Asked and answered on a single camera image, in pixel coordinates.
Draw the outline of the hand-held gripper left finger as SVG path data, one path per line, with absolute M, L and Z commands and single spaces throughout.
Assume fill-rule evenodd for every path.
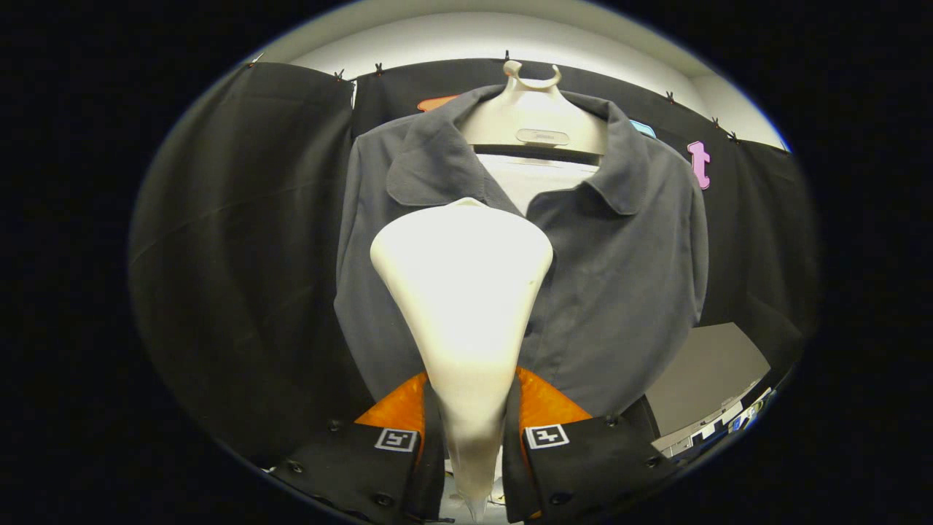
M 439 522 L 445 446 L 429 377 L 417 373 L 353 421 L 330 419 L 271 476 L 352 521 Z

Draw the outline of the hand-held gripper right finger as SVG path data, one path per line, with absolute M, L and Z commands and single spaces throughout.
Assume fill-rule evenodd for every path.
M 604 523 L 681 475 L 623 416 L 590 415 L 523 367 L 507 395 L 502 449 L 511 523 Z

